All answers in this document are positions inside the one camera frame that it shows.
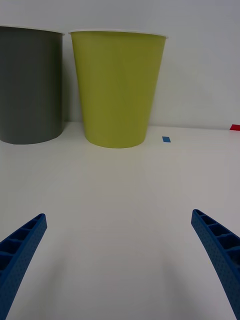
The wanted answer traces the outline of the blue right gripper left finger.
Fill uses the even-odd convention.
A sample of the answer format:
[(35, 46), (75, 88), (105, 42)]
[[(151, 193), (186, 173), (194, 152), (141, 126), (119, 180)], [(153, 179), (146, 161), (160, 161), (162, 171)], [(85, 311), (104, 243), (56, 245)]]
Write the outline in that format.
[(0, 242), (0, 319), (5, 320), (33, 255), (47, 229), (44, 213)]

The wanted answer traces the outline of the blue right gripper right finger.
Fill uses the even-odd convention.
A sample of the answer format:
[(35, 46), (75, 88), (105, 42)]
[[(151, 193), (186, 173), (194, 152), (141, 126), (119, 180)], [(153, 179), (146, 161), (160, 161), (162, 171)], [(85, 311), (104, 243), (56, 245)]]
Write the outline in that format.
[(240, 319), (240, 238), (194, 209), (191, 225), (217, 273), (236, 319)]

